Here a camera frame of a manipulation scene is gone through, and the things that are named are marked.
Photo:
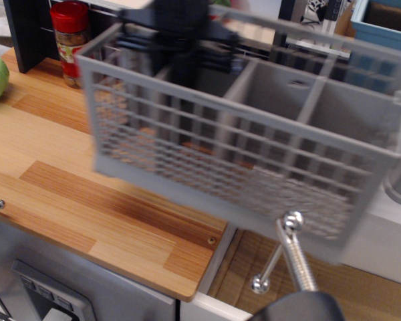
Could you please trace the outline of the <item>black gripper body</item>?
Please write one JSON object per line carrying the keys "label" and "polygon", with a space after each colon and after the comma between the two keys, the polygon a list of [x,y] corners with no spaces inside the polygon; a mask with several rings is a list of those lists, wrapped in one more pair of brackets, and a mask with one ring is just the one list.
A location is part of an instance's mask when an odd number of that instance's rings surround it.
{"label": "black gripper body", "polygon": [[241,38],[210,16],[210,1],[153,1],[146,9],[121,9],[119,47],[146,53],[152,72],[170,66],[170,81],[193,88],[201,68],[238,74]]}

